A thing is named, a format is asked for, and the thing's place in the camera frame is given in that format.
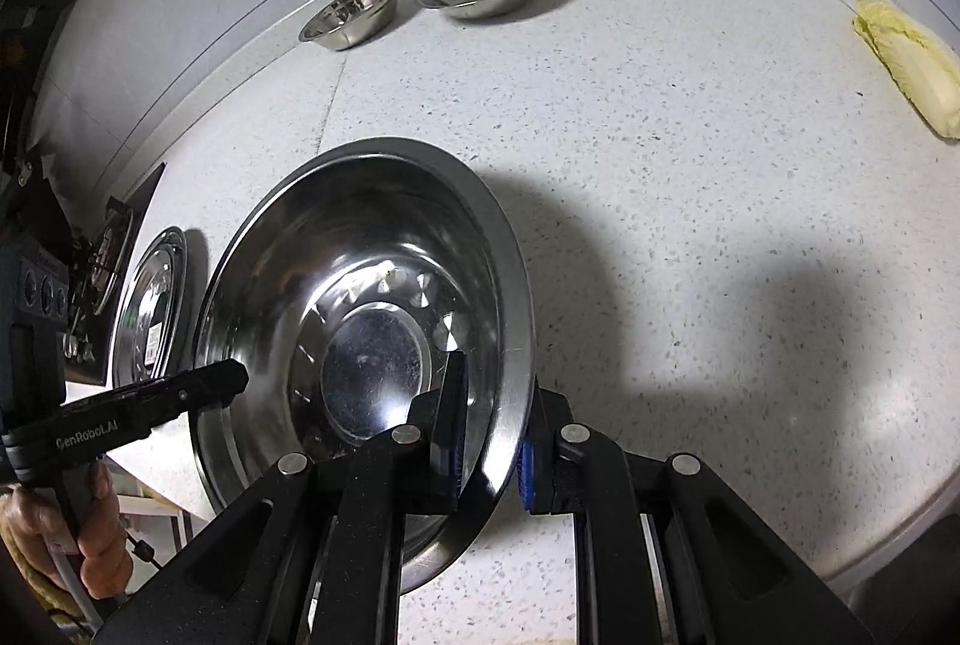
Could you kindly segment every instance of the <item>finger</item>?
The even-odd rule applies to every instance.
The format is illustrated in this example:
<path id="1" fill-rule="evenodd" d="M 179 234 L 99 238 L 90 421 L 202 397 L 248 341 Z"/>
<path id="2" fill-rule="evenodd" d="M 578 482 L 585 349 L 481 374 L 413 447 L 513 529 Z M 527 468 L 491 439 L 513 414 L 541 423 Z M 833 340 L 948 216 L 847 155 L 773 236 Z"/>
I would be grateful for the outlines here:
<path id="1" fill-rule="evenodd" d="M 115 493 L 104 499 L 97 499 L 80 526 L 77 545 L 86 559 L 99 556 L 116 535 L 120 523 L 120 500 Z"/>
<path id="2" fill-rule="evenodd" d="M 90 464 L 88 485 L 95 499 L 106 499 L 110 495 L 113 490 L 113 480 L 110 480 L 110 473 L 105 463 L 94 461 Z"/>
<path id="3" fill-rule="evenodd" d="M 27 563 L 60 585 L 59 574 L 56 573 L 53 559 L 47 551 L 46 543 L 40 533 L 44 526 L 44 518 L 37 513 L 37 501 L 40 497 L 17 488 L 8 498 L 4 506 L 4 514 L 10 525 L 13 541 Z"/>
<path id="4" fill-rule="evenodd" d="M 86 590 L 94 599 L 107 599 L 109 596 L 116 596 L 119 593 L 123 593 L 127 589 L 127 584 L 130 582 L 131 576 L 133 576 L 133 559 L 131 555 L 124 550 L 123 555 L 120 557 L 120 562 L 117 567 L 113 570 L 112 574 L 103 574 L 100 571 L 93 573 L 94 577 L 91 579 L 83 578 L 83 585 L 86 586 Z"/>
<path id="5" fill-rule="evenodd" d="M 80 579 L 96 599 L 113 596 L 126 589 L 130 575 L 127 574 L 127 535 L 117 526 L 116 535 L 107 548 L 93 559 L 85 559 L 80 567 Z"/>
<path id="6" fill-rule="evenodd" d="M 56 507 L 23 487 L 13 490 L 7 519 L 11 529 L 25 536 L 52 535 L 64 528 L 64 519 Z"/>

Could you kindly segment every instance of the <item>black cable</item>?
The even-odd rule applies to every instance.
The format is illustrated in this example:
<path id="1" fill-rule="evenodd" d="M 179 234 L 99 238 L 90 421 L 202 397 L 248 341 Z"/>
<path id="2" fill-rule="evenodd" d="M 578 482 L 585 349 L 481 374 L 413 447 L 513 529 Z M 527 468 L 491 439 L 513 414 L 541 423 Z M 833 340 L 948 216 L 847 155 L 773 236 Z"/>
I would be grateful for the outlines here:
<path id="1" fill-rule="evenodd" d="M 130 535 L 130 532 L 125 533 L 127 535 L 128 542 L 133 545 L 133 555 L 138 557 L 141 562 L 151 563 L 153 566 L 157 567 L 157 569 L 163 568 L 162 565 L 157 563 L 157 559 L 155 558 L 157 551 L 154 550 L 154 548 L 152 548 L 152 546 L 147 543 L 145 539 L 134 539 Z"/>

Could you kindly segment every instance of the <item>screw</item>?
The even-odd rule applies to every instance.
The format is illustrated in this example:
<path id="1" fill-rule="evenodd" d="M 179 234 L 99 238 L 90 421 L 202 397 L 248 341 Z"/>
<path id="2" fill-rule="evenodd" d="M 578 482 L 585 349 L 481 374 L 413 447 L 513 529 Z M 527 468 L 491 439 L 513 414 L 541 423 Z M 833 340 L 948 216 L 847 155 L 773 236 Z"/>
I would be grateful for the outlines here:
<path id="1" fill-rule="evenodd" d="M 394 442 L 397 444 L 413 444 L 421 437 L 421 433 L 416 426 L 404 423 L 402 426 L 393 429 L 390 436 L 394 438 Z"/>
<path id="2" fill-rule="evenodd" d="M 80 343 L 78 342 L 75 335 L 70 334 L 64 337 L 64 355 L 69 359 L 77 357 L 77 354 L 80 352 Z"/>
<path id="3" fill-rule="evenodd" d="M 670 466 L 673 466 L 673 470 L 678 474 L 683 474 L 688 477 L 692 477 L 700 471 L 700 462 L 697 461 L 697 458 L 688 456 L 686 453 L 674 456 L 673 461 L 670 462 Z"/>
<path id="4" fill-rule="evenodd" d="M 290 477 L 299 474 L 306 468 L 306 456 L 303 453 L 287 453 L 277 462 L 280 474 Z"/>
<path id="5" fill-rule="evenodd" d="M 570 444 L 580 444 L 590 438 L 590 429 L 580 423 L 568 423 L 560 429 L 560 436 Z"/>

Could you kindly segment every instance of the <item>metal bolt head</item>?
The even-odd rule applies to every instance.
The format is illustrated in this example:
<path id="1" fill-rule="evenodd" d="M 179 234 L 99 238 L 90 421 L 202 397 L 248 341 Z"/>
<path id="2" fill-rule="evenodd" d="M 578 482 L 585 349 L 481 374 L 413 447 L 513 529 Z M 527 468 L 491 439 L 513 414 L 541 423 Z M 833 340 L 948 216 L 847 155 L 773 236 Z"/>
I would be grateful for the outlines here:
<path id="1" fill-rule="evenodd" d="M 394 442 L 397 444 L 413 444 L 419 440 L 421 433 L 416 426 L 404 423 L 402 426 L 393 429 L 390 436 L 394 438 Z"/>
<path id="2" fill-rule="evenodd" d="M 688 456 L 686 453 L 674 456 L 673 461 L 671 461 L 671 466 L 673 466 L 673 470 L 678 474 L 685 474 L 688 477 L 692 477 L 700 471 L 700 462 L 693 456 Z"/>
<path id="3" fill-rule="evenodd" d="M 433 330 L 433 343 L 438 350 L 466 350 L 470 321 L 462 311 L 448 311 Z"/>
<path id="4" fill-rule="evenodd" d="M 570 444 L 580 444 L 590 438 L 590 429 L 580 423 L 568 423 L 560 429 L 560 436 Z"/>
<path id="5" fill-rule="evenodd" d="M 69 334 L 64 337 L 64 356 L 73 359 L 80 352 L 80 342 L 75 335 Z"/>
<path id="6" fill-rule="evenodd" d="M 306 456 L 303 453 L 287 453 L 277 462 L 280 474 L 290 477 L 299 474 L 306 468 Z"/>

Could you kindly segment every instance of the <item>speckled countertop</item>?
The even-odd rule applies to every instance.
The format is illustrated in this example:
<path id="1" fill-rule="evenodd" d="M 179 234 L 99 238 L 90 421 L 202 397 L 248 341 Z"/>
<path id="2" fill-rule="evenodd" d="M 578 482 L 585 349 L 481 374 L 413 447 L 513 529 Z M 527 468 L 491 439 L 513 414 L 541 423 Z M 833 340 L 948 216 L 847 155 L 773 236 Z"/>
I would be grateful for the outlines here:
<path id="1" fill-rule="evenodd" d="M 347 140 L 466 161 L 527 259 L 539 379 L 627 449 L 702 456 L 830 575 L 960 457 L 960 153 L 841 0 L 537 0 L 493 25 L 402 8 L 308 44 L 168 152 L 134 258 L 194 228 L 208 269 L 275 182 Z M 200 514 L 184 420 L 117 460 Z M 405 597 L 405 643 L 573 639 L 572 536 L 510 496 Z"/>

